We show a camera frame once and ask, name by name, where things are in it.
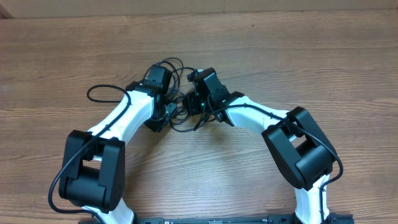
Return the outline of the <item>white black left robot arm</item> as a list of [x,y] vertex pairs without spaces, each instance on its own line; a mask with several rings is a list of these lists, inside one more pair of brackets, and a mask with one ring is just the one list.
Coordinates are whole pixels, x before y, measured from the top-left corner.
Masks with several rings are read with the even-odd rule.
[[135,214],[122,199],[126,146],[145,124],[159,132],[176,112],[168,101],[172,71],[153,65],[148,75],[122,89],[122,100],[88,131],[72,131],[66,140],[62,168],[50,186],[69,200],[74,213],[89,213],[94,223],[134,223]]

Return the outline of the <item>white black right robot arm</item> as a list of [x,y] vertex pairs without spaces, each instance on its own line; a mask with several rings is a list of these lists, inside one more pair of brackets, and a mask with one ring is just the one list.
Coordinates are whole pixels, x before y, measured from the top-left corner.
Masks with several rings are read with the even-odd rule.
[[240,92],[229,92],[214,68],[193,70],[184,105],[200,114],[195,129],[212,119],[260,134],[282,176],[295,189],[295,218],[300,223],[326,223],[326,187],[332,181],[336,151],[311,114],[302,107],[275,110]]

